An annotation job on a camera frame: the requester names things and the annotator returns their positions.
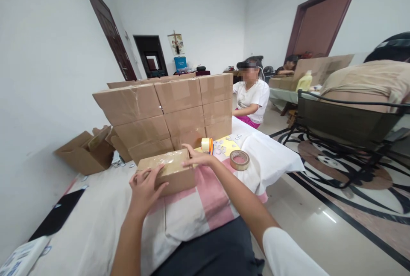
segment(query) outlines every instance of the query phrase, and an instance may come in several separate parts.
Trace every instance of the dark gray pants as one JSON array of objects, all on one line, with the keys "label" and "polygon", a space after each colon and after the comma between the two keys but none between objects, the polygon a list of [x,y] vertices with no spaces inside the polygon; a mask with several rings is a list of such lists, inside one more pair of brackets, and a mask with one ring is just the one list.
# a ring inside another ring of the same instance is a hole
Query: dark gray pants
[{"label": "dark gray pants", "polygon": [[152,276],[257,276],[264,260],[255,258],[251,235],[241,217],[196,239],[182,242]]}]

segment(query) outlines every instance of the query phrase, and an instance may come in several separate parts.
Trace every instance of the yellow bottle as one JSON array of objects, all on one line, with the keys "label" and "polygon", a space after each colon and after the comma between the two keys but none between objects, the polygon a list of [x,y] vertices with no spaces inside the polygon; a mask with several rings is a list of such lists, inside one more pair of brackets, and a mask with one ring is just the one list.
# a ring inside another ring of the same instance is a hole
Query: yellow bottle
[{"label": "yellow bottle", "polygon": [[310,88],[310,84],[312,83],[312,71],[308,70],[306,74],[299,80],[298,82],[298,87],[296,88],[296,91],[302,90],[302,91],[308,91]]}]

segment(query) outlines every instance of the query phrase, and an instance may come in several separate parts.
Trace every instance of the tape roll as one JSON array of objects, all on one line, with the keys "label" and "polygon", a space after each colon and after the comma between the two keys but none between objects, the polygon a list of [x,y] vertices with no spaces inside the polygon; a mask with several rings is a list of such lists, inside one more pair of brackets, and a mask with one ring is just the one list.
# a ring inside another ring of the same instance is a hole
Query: tape roll
[{"label": "tape roll", "polygon": [[203,137],[201,140],[201,148],[205,153],[213,154],[214,152],[214,141],[210,137]]},{"label": "tape roll", "polygon": [[[235,158],[241,158],[243,162],[237,162],[234,160]],[[231,164],[232,168],[236,169],[237,171],[244,171],[249,166],[249,155],[242,150],[232,151],[229,155],[229,159],[229,163]]]}]

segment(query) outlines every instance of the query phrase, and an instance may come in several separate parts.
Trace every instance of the finger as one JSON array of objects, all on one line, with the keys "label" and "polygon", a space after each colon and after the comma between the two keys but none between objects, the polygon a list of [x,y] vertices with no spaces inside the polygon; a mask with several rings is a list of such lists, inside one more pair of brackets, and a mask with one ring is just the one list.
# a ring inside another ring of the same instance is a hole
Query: finger
[{"label": "finger", "polygon": [[140,172],[138,173],[138,175],[137,175],[137,178],[136,178],[137,184],[143,183],[143,182],[145,181],[147,175],[149,175],[149,173],[150,173],[151,171],[152,171],[151,168],[147,168],[147,169],[145,169],[145,170],[143,170],[143,171],[140,171]]},{"label": "finger", "polygon": [[194,165],[194,164],[200,164],[200,163],[201,162],[198,158],[193,158],[193,159],[189,159],[188,161],[184,161],[181,164],[182,164],[183,167],[188,167],[188,166],[191,166],[191,165]]},{"label": "finger", "polygon": [[164,188],[166,188],[166,186],[169,184],[169,182],[165,182],[163,184],[161,184],[158,189],[155,191],[154,193],[154,199],[157,200],[159,198],[159,196],[161,195],[162,191],[164,190]]},{"label": "finger", "polygon": [[194,156],[195,154],[195,150],[192,148],[192,146],[190,144],[181,144],[181,146],[185,147],[186,149],[188,149],[189,154],[191,155],[191,157]]},{"label": "finger", "polygon": [[163,169],[165,164],[160,164],[149,173],[147,181],[152,181],[154,183],[155,179],[157,178],[158,173]]},{"label": "finger", "polygon": [[140,174],[140,173],[146,173],[147,171],[150,171],[151,169],[144,169],[144,170],[139,170],[139,169],[137,169],[136,171],[135,171],[135,173],[131,176],[131,178],[129,179],[129,184],[134,184],[134,183],[136,183],[137,182],[137,176],[138,176],[138,174]]}]

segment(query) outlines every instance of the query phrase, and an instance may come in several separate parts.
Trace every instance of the bed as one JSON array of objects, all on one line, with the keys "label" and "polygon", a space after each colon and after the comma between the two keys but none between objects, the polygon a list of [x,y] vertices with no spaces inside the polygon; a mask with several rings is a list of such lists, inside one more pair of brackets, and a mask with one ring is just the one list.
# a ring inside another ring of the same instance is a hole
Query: bed
[{"label": "bed", "polygon": [[[250,157],[245,171],[235,171],[229,165],[229,153],[238,147]],[[266,187],[284,173],[304,170],[297,153],[235,117],[232,134],[216,142],[214,155],[261,198],[266,196]],[[79,175],[69,192],[87,189],[29,275],[109,275],[131,199],[128,181],[136,169],[131,161],[88,177]],[[160,198],[147,215],[141,243],[143,276],[159,267],[182,241],[239,216],[210,168],[196,167],[195,178],[196,188]]]}]

